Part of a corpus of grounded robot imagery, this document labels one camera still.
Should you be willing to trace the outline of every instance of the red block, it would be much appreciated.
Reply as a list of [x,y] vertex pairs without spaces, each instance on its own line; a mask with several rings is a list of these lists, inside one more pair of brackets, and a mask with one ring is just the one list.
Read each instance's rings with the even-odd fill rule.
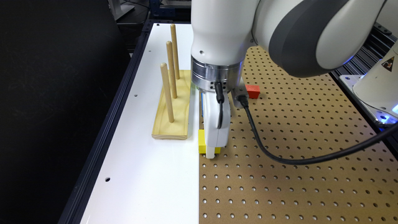
[[260,95],[260,87],[257,85],[246,85],[250,99],[257,99]]

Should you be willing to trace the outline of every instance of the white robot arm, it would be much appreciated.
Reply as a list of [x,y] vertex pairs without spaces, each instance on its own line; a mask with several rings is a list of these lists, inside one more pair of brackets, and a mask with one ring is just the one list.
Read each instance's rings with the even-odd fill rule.
[[227,143],[227,93],[244,88],[248,47],[260,45],[296,77],[330,72],[360,49],[385,1],[192,0],[192,82],[204,94],[207,148]]

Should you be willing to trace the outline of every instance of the wooden peg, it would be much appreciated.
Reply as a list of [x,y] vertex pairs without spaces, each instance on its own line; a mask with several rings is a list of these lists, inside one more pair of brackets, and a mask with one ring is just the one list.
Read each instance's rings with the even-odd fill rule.
[[175,78],[179,80],[180,79],[180,66],[178,65],[177,33],[175,31],[175,24],[171,24],[170,28],[172,30]]
[[169,122],[173,123],[174,122],[173,104],[172,104],[172,97],[170,95],[169,74],[167,72],[166,63],[160,64],[160,71],[162,72],[163,91],[166,97],[167,114],[169,115]]
[[167,58],[169,58],[169,70],[170,70],[170,81],[172,96],[174,99],[177,98],[177,87],[175,84],[175,73],[174,73],[174,60],[173,60],[173,44],[170,41],[166,42],[167,46]]

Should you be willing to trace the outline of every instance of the white table surface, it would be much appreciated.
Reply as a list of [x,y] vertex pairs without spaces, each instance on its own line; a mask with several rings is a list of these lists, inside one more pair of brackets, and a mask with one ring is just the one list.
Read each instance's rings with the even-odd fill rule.
[[[180,69],[189,70],[192,27],[176,28]],[[170,24],[154,24],[81,223],[198,223],[199,98],[194,87],[188,139],[151,136],[168,40]]]

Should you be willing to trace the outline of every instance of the brown pegboard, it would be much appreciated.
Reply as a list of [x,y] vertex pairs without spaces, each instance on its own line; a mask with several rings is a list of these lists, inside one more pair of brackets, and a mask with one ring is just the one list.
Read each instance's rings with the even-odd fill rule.
[[[320,156],[375,135],[329,75],[294,78],[259,47],[243,78],[261,94],[249,107],[275,155]],[[244,110],[232,107],[228,145],[200,156],[200,223],[398,223],[398,163],[379,143],[321,164],[290,166],[258,148]]]

